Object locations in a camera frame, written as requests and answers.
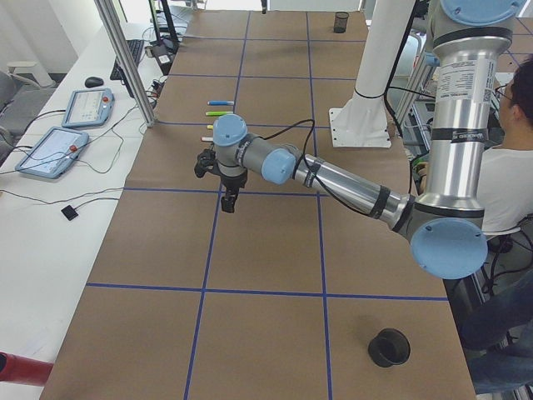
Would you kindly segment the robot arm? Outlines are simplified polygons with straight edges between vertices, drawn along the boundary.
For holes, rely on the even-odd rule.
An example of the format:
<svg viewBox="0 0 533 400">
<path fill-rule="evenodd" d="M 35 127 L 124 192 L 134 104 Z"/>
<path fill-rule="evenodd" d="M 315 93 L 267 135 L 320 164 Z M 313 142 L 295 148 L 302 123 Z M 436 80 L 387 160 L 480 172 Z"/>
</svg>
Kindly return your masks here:
<svg viewBox="0 0 533 400">
<path fill-rule="evenodd" d="M 222 208 L 235 209 L 247 174 L 283 184 L 293 179 L 326 193 L 355 213 L 386 223 L 411 245 L 416 263 L 443 279 L 476 272 L 488 253 L 481 225 L 484 208 L 476 193 L 498 57 L 512 42 L 520 1 L 433 1 L 423 47 L 439 63 L 431 143 L 410 179 L 423 189 L 405 195 L 314 157 L 292 145 L 249 132 L 229 113 L 213 125 L 207 150 L 209 172 L 225 189 Z"/>
</svg>

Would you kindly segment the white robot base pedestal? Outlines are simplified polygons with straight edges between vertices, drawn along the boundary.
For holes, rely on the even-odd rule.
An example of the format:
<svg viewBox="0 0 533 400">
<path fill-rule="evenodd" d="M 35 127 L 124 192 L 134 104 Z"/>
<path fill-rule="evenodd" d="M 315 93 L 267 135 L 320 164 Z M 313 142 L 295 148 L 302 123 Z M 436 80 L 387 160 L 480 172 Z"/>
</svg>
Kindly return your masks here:
<svg viewBox="0 0 533 400">
<path fill-rule="evenodd" d="M 389 148 L 386 87 L 414 9 L 413 1 L 376 1 L 354 92 L 342 108 L 332 108 L 335 148 Z"/>
</svg>

